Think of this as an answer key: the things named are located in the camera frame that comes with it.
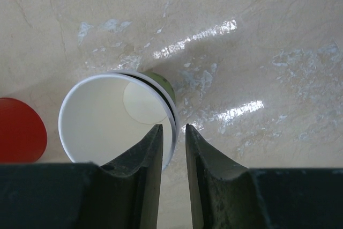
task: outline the red circular object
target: red circular object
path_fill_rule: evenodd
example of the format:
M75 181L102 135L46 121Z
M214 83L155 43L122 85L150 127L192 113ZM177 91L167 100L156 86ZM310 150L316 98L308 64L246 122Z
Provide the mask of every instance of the red circular object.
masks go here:
M47 147L47 131L27 104L0 98L0 162L35 162Z

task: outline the white cup rim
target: white cup rim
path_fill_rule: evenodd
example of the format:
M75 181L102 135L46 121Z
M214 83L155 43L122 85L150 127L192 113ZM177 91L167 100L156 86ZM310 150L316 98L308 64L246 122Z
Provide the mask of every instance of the white cup rim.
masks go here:
M134 73L134 74L132 73L132 75L135 75L137 77L142 77L141 76L142 74L138 73L138 72ZM148 84L144 83L144 81L141 81L139 79L133 78L130 75L126 75L126 74L120 73L118 71L114 71L114 72L110 72L110 73L102 73L102 74L99 74L99 75L93 75L93 76L87 77L87 78L81 80L80 82L78 82L68 92L68 94L65 96L65 98L64 98L64 100L62 102L61 108L59 110L59 114L58 114L58 133L59 133L59 138L61 140L63 149L64 149L65 153L67 154L67 156L69 157L69 159L72 162L77 162L77 161L74 160L72 154L69 152L68 144L65 142L64 136L63 136L62 117L63 117L63 113L64 113L64 109L65 109L66 103L69 101L70 97L75 93L75 91L80 86L82 86L83 84L86 84L86 83L88 83L90 81L93 81L95 79L99 79L99 78L121 78L121 79L125 79L125 80L127 80L129 82L133 82L135 84L138 84L138 85L144 87L145 89L147 89L151 94L153 94L160 101L160 103L163 105L163 108L166 111L167 116L169 118L169 122L170 122L170 125L171 125L171 130L172 130L172 141L171 141L169 155L168 155L168 158L167 158L166 162L163 162L163 165L162 165L162 170L166 169L167 166L169 165L172 157L173 157L173 154L174 154L174 151L175 151L176 142L177 142L178 132L179 132L179 129L180 129L177 113L174 113L174 116L173 116L173 111L174 110L170 110L168 104L165 102L165 100L162 98L162 96L160 96L160 94L158 92L156 92L156 90L154 90ZM165 95L164 97L166 97L168 102L172 100L171 97L168 95L168 93L161 86L159 86L157 88ZM169 102L169 104L170 104L170 107L172 109L174 109L175 104L172 103L172 105L171 105L170 102Z

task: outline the red object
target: red object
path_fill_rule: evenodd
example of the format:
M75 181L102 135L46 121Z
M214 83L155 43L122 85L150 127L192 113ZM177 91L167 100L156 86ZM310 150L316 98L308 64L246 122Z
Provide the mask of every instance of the red object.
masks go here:
M0 162L35 162L47 147L47 131L27 104L0 98Z

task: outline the beige surface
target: beige surface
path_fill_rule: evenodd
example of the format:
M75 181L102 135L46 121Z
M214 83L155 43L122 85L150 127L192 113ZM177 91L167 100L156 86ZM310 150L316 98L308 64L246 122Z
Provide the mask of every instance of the beige surface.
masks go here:
M343 165L343 0L0 0L0 95L68 161L58 110L77 81L153 69L193 123L243 165ZM162 175L158 228L191 228L184 133Z

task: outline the white cup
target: white cup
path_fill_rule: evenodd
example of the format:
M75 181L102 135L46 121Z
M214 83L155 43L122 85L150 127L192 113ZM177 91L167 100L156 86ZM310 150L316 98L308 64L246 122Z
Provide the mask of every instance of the white cup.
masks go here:
M171 85L156 73L115 70L88 77L65 97L59 136L73 162L104 165L163 125L163 162L172 159L180 130Z

